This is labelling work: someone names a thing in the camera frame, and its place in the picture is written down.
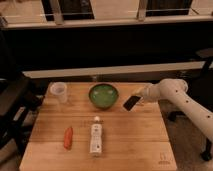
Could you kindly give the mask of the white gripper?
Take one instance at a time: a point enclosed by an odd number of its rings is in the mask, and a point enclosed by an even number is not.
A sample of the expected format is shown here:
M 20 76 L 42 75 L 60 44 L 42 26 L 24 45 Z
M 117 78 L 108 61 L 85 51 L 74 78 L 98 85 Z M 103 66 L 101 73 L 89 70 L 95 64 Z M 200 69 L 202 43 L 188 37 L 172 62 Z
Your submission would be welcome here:
M 133 92 L 133 95 L 140 97 L 145 101 L 151 101 L 153 99 L 151 90 L 152 88 L 150 86 L 140 87 Z

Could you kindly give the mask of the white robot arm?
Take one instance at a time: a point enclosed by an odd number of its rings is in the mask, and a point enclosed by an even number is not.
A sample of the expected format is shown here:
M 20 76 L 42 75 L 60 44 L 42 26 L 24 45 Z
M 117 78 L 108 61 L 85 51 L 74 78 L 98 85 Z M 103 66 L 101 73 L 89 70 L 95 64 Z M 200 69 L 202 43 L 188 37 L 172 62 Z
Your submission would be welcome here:
M 188 94 L 188 84 L 183 79 L 162 79 L 149 83 L 133 92 L 145 102 L 168 100 L 178 107 L 193 124 L 213 142 L 213 112 L 193 100 Z

